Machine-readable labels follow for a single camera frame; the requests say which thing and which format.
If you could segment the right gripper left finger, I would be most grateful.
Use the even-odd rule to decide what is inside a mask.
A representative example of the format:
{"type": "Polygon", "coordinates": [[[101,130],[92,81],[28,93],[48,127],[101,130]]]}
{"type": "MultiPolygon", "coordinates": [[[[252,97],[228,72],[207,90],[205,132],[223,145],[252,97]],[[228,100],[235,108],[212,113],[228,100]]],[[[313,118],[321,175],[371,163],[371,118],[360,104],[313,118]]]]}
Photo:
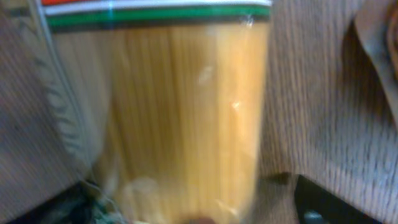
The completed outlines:
{"type": "Polygon", "coordinates": [[[94,182],[79,182],[6,224],[123,224],[116,202],[94,182]]]}

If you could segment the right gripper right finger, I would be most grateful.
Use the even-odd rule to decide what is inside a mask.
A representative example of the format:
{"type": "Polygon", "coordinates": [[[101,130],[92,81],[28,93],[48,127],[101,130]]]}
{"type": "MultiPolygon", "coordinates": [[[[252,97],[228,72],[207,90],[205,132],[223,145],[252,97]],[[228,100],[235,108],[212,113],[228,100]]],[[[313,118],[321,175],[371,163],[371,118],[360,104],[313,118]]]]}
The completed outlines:
{"type": "Polygon", "coordinates": [[[381,224],[302,175],[297,179],[294,203],[300,224],[381,224]]]}

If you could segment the spaghetti pack orange ends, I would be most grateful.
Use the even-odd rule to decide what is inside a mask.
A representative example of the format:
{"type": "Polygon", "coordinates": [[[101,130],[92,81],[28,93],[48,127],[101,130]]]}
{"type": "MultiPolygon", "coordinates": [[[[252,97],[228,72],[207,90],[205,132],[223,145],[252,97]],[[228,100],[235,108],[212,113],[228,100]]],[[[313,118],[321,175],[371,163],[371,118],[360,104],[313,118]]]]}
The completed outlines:
{"type": "Polygon", "coordinates": [[[272,1],[31,1],[105,223],[242,223],[272,1]]]}

